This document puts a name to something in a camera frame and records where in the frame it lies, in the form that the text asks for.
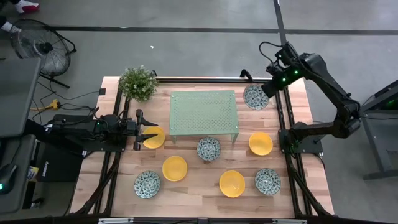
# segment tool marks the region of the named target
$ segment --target wooden tabletop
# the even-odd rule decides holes
[[[97,115],[112,114],[119,77],[104,77],[102,88],[106,94],[98,99]],[[271,98],[263,110],[252,110],[243,101],[247,84],[215,83],[161,83],[157,93],[146,103],[131,101],[129,117],[134,118],[136,109],[142,109],[146,120],[158,124],[166,133],[163,146],[158,149],[141,147],[133,151],[134,138],[128,139],[122,154],[116,183],[112,216],[129,217],[221,217],[221,218],[292,218],[292,199],[284,155],[280,152],[277,132],[280,129],[275,98]],[[232,144],[231,136],[217,135],[221,143],[221,155],[214,161],[205,162],[196,152],[197,142],[203,136],[179,136],[173,144],[169,136],[170,92],[198,90],[234,90],[238,107],[239,136]],[[296,121],[312,123],[307,94],[302,79],[289,86]],[[123,110],[122,99],[120,111]],[[249,137],[256,132],[265,132],[273,140],[274,147],[267,156],[257,156],[250,151]],[[182,156],[188,164],[187,176],[179,182],[170,182],[162,174],[162,164],[170,156]],[[103,152],[95,152],[83,161],[72,202],[71,212],[82,207],[94,192],[100,179]],[[325,171],[317,157],[304,154],[303,164],[307,185],[327,211],[333,213]],[[265,196],[258,191],[254,177],[262,168],[274,169],[280,176],[282,186],[274,196]],[[152,170],[161,178],[158,194],[150,199],[141,199],[134,192],[134,180],[146,170]],[[228,198],[218,187],[222,173],[227,170],[240,172],[246,189],[238,198]],[[103,206],[108,189],[104,191]],[[301,190],[298,198],[303,210]]]

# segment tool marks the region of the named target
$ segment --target patterned bowl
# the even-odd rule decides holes
[[[248,85],[243,91],[244,103],[255,110],[261,110],[268,105],[269,98],[260,85]]]
[[[134,190],[140,198],[151,198],[160,189],[160,178],[153,171],[145,171],[138,175],[134,182]]]
[[[261,169],[254,180],[257,189],[265,195],[274,195],[280,190],[280,178],[273,169]]]
[[[204,161],[213,161],[217,159],[217,157],[221,153],[221,144],[215,138],[203,138],[198,143],[197,153],[198,156],[201,157]]]

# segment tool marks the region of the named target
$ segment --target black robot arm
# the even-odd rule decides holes
[[[351,99],[351,94],[345,92],[329,74],[322,57],[307,53],[298,55],[290,43],[281,47],[282,49],[275,54],[277,60],[267,67],[272,80],[262,86],[265,94],[270,98],[277,91],[304,77],[315,82],[337,109],[333,122],[311,125],[296,123],[289,130],[282,131],[280,136],[284,138],[285,146],[297,146],[308,136],[331,134],[336,138],[347,138],[355,132],[360,125],[360,104]]]
[[[86,151],[122,151],[125,143],[123,138],[126,136],[135,136],[134,150],[141,150],[140,142],[157,136],[157,134],[141,134],[141,125],[157,126],[144,119],[144,113],[141,109],[136,111],[136,120],[131,118],[120,118],[114,114],[104,115],[97,118],[95,113],[91,116],[83,116],[78,119],[73,116],[74,121],[70,119],[54,119],[49,122],[50,139],[57,139],[61,136],[68,140],[70,144],[82,146]]]

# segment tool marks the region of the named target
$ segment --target small plant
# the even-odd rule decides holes
[[[156,92],[156,86],[156,78],[143,65],[139,68],[127,68],[119,81],[123,95],[138,102],[149,100]]]

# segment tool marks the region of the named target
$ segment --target black floor stripe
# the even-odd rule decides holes
[[[306,35],[398,35],[398,30],[306,30],[286,29],[286,34]]]
[[[283,27],[280,7],[275,6],[277,21]],[[51,26],[57,31],[84,32],[193,32],[193,33],[240,33],[279,34],[286,41],[286,34],[303,35],[398,35],[398,30],[311,30],[311,29],[263,29],[263,28],[178,28],[178,27],[92,27],[92,26]]]
[[[286,33],[284,27],[284,20],[282,19],[282,12],[280,11],[280,5],[278,0],[274,0],[274,7],[275,7],[276,20],[279,29],[279,38],[281,42],[280,44],[284,44],[286,43]]]
[[[51,26],[57,31],[89,32],[194,32],[194,33],[243,33],[277,34],[278,29],[252,28],[173,28],[173,27],[88,27],[88,26]]]

